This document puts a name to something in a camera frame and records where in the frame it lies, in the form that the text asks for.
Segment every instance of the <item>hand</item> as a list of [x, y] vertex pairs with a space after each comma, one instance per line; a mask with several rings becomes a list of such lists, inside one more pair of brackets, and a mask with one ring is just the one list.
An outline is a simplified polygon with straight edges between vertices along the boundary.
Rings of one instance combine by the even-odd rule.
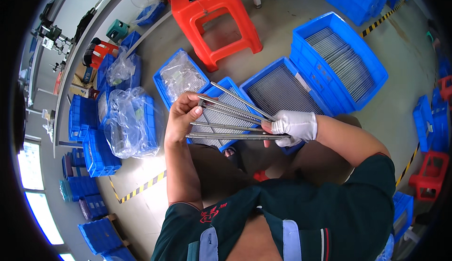
[[270, 134], [290, 134], [290, 138], [276, 140], [279, 147], [294, 146], [302, 140], [315, 140], [317, 137], [317, 119], [313, 112], [298, 112], [281, 110], [274, 116], [276, 122], [262, 121], [262, 128]]
[[192, 129], [190, 122], [202, 114], [202, 107], [198, 106], [198, 102], [198, 93], [184, 92], [172, 104], [166, 126], [165, 145], [182, 143], [186, 140], [185, 135]]

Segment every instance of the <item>red embroidered logo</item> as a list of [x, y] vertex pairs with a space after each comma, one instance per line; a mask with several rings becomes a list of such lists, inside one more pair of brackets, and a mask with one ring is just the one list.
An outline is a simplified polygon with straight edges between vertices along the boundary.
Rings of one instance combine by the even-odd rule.
[[[220, 208], [223, 208], [226, 205], [227, 205], [227, 203], [221, 204]], [[207, 214], [207, 211], [206, 212], [201, 212], [200, 222], [203, 223], [203, 224], [204, 223], [210, 223], [210, 222], [212, 222], [213, 217], [215, 217], [217, 214], [218, 214], [218, 210], [217, 210], [216, 206], [213, 207], [212, 209], [210, 209], [210, 213], [209, 214]]]

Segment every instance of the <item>green plastic stool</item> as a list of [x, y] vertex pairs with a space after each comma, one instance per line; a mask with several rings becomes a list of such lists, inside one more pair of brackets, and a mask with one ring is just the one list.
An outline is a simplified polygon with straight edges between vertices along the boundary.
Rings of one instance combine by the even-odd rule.
[[116, 19], [107, 31], [107, 37], [113, 42], [118, 43], [120, 39], [123, 39], [129, 33], [129, 25]]

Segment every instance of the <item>concrete floor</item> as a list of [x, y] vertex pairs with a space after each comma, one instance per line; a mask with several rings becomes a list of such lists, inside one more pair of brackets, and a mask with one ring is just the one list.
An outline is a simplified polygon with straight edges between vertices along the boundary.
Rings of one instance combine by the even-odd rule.
[[[255, 9], [252, 0], [242, 1], [256, 26], [263, 50], [253, 55], [250, 49], [246, 49], [219, 61], [220, 69], [217, 72], [206, 73], [212, 81], [217, 82], [229, 76], [239, 86], [277, 58], [289, 56], [293, 28], [329, 11], [335, 11], [358, 33], [375, 21], [371, 19], [361, 27], [356, 27], [325, 0], [262, 0], [261, 9]], [[382, 14], [389, 10], [385, 6]], [[389, 79], [366, 107], [353, 115], [359, 119], [364, 129], [387, 146], [396, 168], [396, 179], [410, 161], [418, 144], [412, 117], [413, 108], [421, 95], [427, 94], [431, 99], [436, 80], [435, 54], [425, 38], [426, 21], [419, 7], [408, 1], [388, 21], [364, 38], [386, 68]], [[206, 28], [209, 32], [206, 32], [205, 38], [210, 42], [215, 39], [220, 44], [236, 39], [237, 31], [229, 27], [232, 24], [230, 19], [223, 17], [208, 23]], [[139, 47], [139, 55], [143, 58], [141, 85], [160, 107], [162, 123], [166, 123], [168, 112], [155, 88], [152, 75], [180, 47], [206, 72], [173, 17], [152, 32]], [[160, 134], [162, 141], [163, 128]], [[282, 167], [290, 162], [290, 157], [285, 156], [275, 144], [265, 151], [261, 142], [242, 141], [235, 146], [242, 151], [249, 172], [268, 169], [269, 177], [277, 177], [282, 172]], [[130, 158], [122, 162], [122, 168], [111, 178], [120, 198], [166, 169], [163, 150], [154, 158]], [[422, 154], [419, 152], [398, 189], [407, 186], [410, 174], [420, 168], [421, 162]], [[168, 207], [166, 179], [123, 204], [116, 200], [107, 177], [98, 178], [98, 182], [110, 213], [118, 215], [129, 241], [140, 257], [148, 260]]]

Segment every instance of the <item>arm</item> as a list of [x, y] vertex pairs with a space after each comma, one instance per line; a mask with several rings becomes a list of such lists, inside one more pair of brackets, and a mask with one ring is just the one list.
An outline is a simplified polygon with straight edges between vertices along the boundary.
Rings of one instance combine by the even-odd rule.
[[353, 167], [377, 153], [390, 157], [389, 151], [379, 140], [362, 128], [343, 123], [328, 116], [316, 115], [315, 140], [336, 151]]
[[336, 151], [353, 167], [377, 153], [390, 156], [387, 148], [373, 135], [331, 117], [284, 110], [279, 111], [275, 117], [278, 121], [262, 122], [262, 128], [273, 134], [290, 134], [290, 139], [276, 141], [281, 147], [294, 146], [302, 140], [317, 140]]
[[187, 202], [203, 209], [198, 174], [185, 139], [191, 129], [190, 122], [202, 114], [198, 101], [197, 93], [185, 92], [169, 111], [165, 134], [166, 190], [169, 205]]

